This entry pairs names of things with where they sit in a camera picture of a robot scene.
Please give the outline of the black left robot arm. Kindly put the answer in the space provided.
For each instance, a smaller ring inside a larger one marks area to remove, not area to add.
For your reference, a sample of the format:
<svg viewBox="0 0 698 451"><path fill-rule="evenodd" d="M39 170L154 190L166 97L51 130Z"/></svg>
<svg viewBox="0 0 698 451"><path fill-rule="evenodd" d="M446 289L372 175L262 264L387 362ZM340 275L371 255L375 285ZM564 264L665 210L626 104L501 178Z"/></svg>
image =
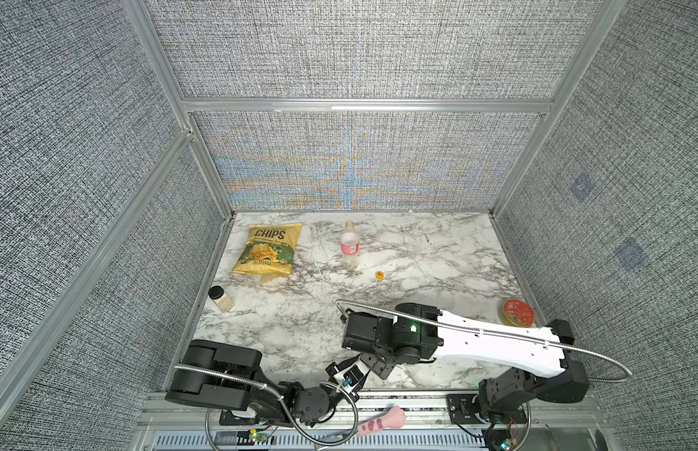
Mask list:
<svg viewBox="0 0 698 451"><path fill-rule="evenodd" d="M361 356L326 368L328 380L340 390L323 385L273 383L261 368L260 351L195 339L188 345L165 396L168 402L222 411L222 425L254 421L290 427L291 420L313 427L328 421L347 398L358 400L369 366Z"/></svg>

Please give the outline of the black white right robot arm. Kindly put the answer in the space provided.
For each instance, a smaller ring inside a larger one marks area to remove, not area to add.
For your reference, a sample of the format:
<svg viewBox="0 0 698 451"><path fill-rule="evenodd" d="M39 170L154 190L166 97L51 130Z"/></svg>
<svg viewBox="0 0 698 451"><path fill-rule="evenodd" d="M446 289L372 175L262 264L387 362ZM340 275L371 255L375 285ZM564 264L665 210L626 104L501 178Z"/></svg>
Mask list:
<svg viewBox="0 0 698 451"><path fill-rule="evenodd" d="M399 365L454 359L506 366L503 374L480 381L476 394L449 397L458 425L526 424L526 403L574 404L589 390L584 365L567 351L574 336L566 321L514 332L510 326L414 303L398 304L391 317L347 309L341 320L343 347L357 356L329 365L326 372L352 395L370 374L384 380Z"/></svg>

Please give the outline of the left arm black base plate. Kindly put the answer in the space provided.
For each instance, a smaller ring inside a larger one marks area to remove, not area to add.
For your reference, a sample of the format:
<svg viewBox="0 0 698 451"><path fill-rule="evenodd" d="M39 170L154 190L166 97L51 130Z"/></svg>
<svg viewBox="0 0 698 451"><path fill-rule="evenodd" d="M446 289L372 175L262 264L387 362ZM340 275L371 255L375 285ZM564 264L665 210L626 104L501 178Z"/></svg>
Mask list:
<svg viewBox="0 0 698 451"><path fill-rule="evenodd" d="M220 426L256 426L259 423L258 415L251 407L243 411L222 410L219 417Z"/></svg>

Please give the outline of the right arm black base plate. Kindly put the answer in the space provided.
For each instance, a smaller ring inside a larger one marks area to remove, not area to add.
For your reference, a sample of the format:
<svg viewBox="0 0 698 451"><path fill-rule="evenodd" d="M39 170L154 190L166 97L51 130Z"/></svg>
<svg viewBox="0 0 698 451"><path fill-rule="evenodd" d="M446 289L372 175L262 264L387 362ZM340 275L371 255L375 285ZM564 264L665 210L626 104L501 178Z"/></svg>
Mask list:
<svg viewBox="0 0 698 451"><path fill-rule="evenodd" d="M527 423L527 415L522 407L510 413L482 411L477 394L454 394L445 398L450 421L455 425L504 425Z"/></svg>

